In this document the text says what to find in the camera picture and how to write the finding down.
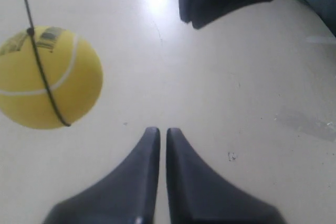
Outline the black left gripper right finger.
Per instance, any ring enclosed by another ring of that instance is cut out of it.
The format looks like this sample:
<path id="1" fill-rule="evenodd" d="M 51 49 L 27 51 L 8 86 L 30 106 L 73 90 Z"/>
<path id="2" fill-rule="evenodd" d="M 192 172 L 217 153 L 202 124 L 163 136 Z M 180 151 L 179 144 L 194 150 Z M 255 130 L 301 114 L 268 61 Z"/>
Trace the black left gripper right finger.
<path id="1" fill-rule="evenodd" d="M 166 183 L 171 223 L 285 223 L 277 208 L 215 172 L 178 128 L 167 130 Z"/>

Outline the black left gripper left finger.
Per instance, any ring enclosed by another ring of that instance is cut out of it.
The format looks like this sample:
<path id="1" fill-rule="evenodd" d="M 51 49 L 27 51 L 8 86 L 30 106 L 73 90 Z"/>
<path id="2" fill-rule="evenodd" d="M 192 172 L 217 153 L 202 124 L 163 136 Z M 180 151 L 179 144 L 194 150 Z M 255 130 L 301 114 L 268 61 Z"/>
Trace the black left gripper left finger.
<path id="1" fill-rule="evenodd" d="M 56 204 L 44 223 L 153 223 L 160 169 L 160 131 L 145 129 L 105 178 Z"/>

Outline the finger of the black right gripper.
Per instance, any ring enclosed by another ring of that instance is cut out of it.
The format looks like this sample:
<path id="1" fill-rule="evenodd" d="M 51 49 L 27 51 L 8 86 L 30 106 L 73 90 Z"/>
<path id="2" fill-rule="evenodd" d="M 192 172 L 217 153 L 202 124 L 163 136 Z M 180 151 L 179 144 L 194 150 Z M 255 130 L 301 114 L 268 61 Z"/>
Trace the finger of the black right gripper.
<path id="1" fill-rule="evenodd" d="M 241 8 L 273 0 L 196 0 L 192 5 L 191 22 L 194 29 L 201 29 Z"/>

